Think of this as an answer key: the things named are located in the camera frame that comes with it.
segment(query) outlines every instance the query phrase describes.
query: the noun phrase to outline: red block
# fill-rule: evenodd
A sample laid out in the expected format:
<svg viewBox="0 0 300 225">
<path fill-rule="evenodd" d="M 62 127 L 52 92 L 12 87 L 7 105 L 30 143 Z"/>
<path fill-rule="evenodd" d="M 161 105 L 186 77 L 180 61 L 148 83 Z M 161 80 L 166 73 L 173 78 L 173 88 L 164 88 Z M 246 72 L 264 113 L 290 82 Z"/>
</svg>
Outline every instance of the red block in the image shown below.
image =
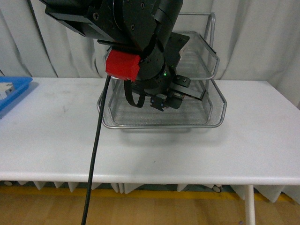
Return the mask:
<svg viewBox="0 0 300 225">
<path fill-rule="evenodd" d="M 111 50 L 106 60 L 106 72 L 109 76 L 134 82 L 140 70 L 140 60 L 139 55 Z"/>
</svg>

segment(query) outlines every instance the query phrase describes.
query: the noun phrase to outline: white table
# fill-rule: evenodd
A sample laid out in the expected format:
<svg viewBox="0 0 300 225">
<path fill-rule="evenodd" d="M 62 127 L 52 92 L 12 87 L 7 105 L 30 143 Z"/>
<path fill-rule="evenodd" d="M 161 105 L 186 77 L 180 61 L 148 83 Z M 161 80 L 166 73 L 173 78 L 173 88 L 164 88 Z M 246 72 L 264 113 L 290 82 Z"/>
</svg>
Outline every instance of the white table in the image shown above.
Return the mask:
<svg viewBox="0 0 300 225">
<path fill-rule="evenodd" d="M 35 78 L 0 120 L 0 180 L 87 182 L 103 85 Z M 267 82 L 217 85 L 228 102 L 218 128 L 103 127 L 94 183 L 245 185 L 254 224 L 253 185 L 300 185 L 300 111 Z"/>
</svg>

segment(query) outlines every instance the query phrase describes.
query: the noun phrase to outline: white curtain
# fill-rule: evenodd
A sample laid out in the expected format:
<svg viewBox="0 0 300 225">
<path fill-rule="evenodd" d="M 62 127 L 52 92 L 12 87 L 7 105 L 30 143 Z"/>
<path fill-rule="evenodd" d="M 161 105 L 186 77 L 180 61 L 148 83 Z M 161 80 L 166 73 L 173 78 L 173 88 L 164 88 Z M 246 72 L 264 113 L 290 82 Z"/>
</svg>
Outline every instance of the white curtain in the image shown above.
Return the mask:
<svg viewBox="0 0 300 225">
<path fill-rule="evenodd" d="M 0 76 L 105 77 L 107 46 L 48 17 L 38 0 L 0 0 Z M 265 80 L 300 104 L 299 0 L 184 0 L 182 12 L 215 12 L 217 79 Z M 202 31 L 195 18 L 178 28 Z"/>
</svg>

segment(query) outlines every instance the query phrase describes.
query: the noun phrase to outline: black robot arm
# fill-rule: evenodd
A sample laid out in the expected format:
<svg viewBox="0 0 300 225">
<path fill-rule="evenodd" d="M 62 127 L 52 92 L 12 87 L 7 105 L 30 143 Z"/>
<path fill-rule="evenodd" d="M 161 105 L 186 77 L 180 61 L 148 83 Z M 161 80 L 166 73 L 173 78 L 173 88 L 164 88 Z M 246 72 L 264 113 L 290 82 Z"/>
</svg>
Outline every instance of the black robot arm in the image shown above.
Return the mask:
<svg viewBox="0 0 300 225">
<path fill-rule="evenodd" d="M 47 5 L 45 12 L 49 16 L 71 30 L 110 45 L 114 51 L 139 56 L 139 70 L 134 79 L 116 75 L 124 80 L 131 105 L 142 107 L 148 96 L 151 106 L 161 111 L 180 107 L 184 93 L 181 90 L 174 94 L 174 87 L 188 88 L 190 81 L 183 78 L 185 82 L 180 82 L 180 76 L 175 79 L 176 67 L 179 51 L 189 37 L 172 30 L 183 0 L 40 1 Z M 141 96 L 139 104 L 133 102 L 132 92 Z"/>
</svg>

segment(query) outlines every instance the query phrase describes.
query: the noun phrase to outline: blue tray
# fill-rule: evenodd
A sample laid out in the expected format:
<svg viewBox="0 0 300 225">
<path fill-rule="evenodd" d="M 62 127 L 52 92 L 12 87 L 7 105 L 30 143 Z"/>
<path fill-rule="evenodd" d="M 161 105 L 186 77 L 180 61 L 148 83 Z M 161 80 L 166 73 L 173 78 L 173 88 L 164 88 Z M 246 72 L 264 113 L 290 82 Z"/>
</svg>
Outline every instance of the blue tray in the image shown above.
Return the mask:
<svg viewBox="0 0 300 225">
<path fill-rule="evenodd" d="M 0 77 L 0 83 L 13 83 L 15 87 L 15 90 L 10 95 L 0 100 L 0 111 L 28 89 L 31 81 L 31 77 Z"/>
</svg>

